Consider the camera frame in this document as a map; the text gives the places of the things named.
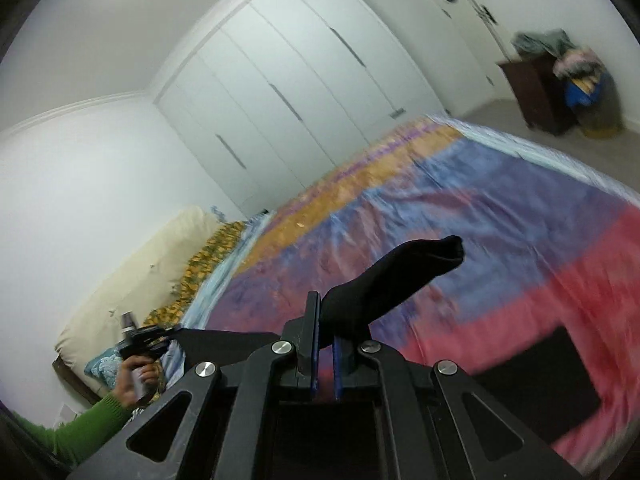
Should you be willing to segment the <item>person's left hand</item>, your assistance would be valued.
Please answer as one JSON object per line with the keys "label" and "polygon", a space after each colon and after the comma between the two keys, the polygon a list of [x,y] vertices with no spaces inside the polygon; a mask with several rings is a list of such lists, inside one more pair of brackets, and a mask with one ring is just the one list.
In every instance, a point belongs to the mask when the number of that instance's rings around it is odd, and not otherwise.
{"label": "person's left hand", "polygon": [[113,396],[124,408],[136,408],[157,390],[160,373],[148,356],[130,356],[120,364]]}

